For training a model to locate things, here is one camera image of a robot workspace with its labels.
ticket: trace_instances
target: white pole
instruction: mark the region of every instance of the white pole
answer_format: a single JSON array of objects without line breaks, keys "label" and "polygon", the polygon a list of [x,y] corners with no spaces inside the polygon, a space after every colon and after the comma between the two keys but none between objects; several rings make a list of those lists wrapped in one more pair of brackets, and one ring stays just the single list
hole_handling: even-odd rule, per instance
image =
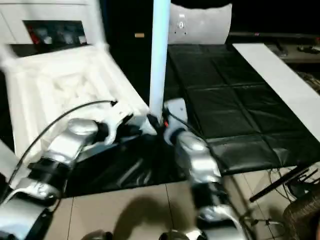
[{"label": "white pole", "polygon": [[153,1],[149,108],[159,121],[164,102],[170,3],[171,0]]}]

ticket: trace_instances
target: foam packaging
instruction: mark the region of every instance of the foam packaging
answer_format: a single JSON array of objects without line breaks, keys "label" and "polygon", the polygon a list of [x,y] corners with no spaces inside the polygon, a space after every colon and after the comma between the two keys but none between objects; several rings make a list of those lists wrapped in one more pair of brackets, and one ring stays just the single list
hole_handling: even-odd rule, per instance
[{"label": "foam packaging", "polygon": [[[23,152],[55,118],[69,109],[96,100],[126,102],[135,116],[148,106],[104,46],[83,46],[2,62],[6,75],[15,154]],[[102,120],[111,106],[99,104],[70,114],[38,142],[26,158],[37,160],[70,118]]]}]

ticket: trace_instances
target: wire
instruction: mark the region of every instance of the wire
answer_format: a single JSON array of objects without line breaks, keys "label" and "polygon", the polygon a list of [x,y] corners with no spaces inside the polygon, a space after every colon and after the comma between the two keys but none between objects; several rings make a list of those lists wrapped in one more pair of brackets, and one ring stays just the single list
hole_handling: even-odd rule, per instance
[{"label": "wire", "polygon": [[[269,172],[268,172],[268,177],[269,177],[269,182],[270,182],[270,184],[273,183],[272,180],[271,180],[271,172],[272,172],[272,169],[270,169]],[[290,197],[289,197],[289,195],[288,195],[288,192],[287,192],[287,190],[286,190],[285,185],[283,184],[282,186],[283,186],[283,189],[284,189],[284,191],[285,191],[285,193],[286,193],[286,196],[283,195],[277,188],[275,189],[275,191],[276,191],[278,194],[280,194],[282,197],[284,197],[285,199],[289,200],[290,203],[292,203],[292,200],[290,199]]]},{"label": "wire", "polygon": [[208,146],[208,149],[210,151],[210,154],[215,158],[215,160],[225,169],[228,168],[228,166],[221,161],[218,156],[214,153],[213,148],[210,146],[209,142],[206,140],[205,136],[203,136],[199,131],[197,131],[192,125],[190,125],[189,123],[187,123],[186,121],[180,119],[179,117],[175,116],[174,114],[172,114],[168,109],[166,109],[167,113],[169,115],[171,115],[174,119],[176,119],[177,121],[179,121],[180,123],[184,124],[187,128],[189,128],[191,130],[191,132],[193,132],[195,135],[197,135],[199,138],[201,138],[205,144]]},{"label": "wire", "polygon": [[76,106],[68,111],[66,111],[65,113],[61,114],[59,117],[57,117],[55,120],[53,120],[45,129],[42,130],[42,132],[33,140],[33,142],[29,145],[29,147],[25,150],[25,152],[23,153],[22,157],[20,158],[20,160],[18,161],[18,163],[16,164],[12,175],[9,178],[9,181],[7,183],[6,188],[3,191],[2,197],[1,197],[1,201],[0,203],[2,203],[4,201],[4,199],[6,198],[6,195],[8,193],[8,190],[10,188],[10,185],[13,181],[13,179],[15,178],[15,176],[17,175],[17,172],[19,171],[21,165],[23,164],[24,159],[26,158],[26,156],[28,155],[28,153],[30,152],[30,150],[34,147],[34,145],[43,137],[43,135],[54,125],[56,124],[58,121],[60,121],[62,118],[64,118],[65,116],[69,115],[70,113],[73,113],[74,111],[78,110],[78,109],[82,109],[85,108],[87,106],[90,105],[97,105],[97,104],[105,104],[105,103],[112,103],[115,104],[115,101],[112,100],[99,100],[99,101],[92,101],[92,102],[87,102],[85,104]]}]

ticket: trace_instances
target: black padded mat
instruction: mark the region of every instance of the black padded mat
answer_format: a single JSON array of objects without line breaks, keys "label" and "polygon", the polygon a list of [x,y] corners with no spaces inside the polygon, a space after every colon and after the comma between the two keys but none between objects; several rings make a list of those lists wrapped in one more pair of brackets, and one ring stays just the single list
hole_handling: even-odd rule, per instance
[{"label": "black padded mat", "polygon": [[320,160],[320,143],[232,46],[168,52],[194,123],[228,166],[224,174]]}]

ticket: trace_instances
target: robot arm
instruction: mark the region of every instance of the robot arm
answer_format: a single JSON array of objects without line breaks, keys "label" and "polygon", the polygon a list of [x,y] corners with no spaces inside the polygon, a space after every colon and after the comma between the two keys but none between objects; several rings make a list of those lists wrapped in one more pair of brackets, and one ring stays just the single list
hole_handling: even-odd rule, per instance
[{"label": "robot arm", "polygon": [[44,237],[53,217],[48,207],[61,198],[81,150],[95,142],[98,132],[99,124],[93,120],[68,122],[41,159],[29,165],[28,177],[1,204],[0,239]]},{"label": "robot arm", "polygon": [[208,240],[246,240],[247,235],[229,202],[222,185],[217,160],[209,146],[182,123],[187,121],[183,99],[166,103],[168,144],[175,146],[175,160],[189,181],[193,203],[197,210],[196,224]]}]

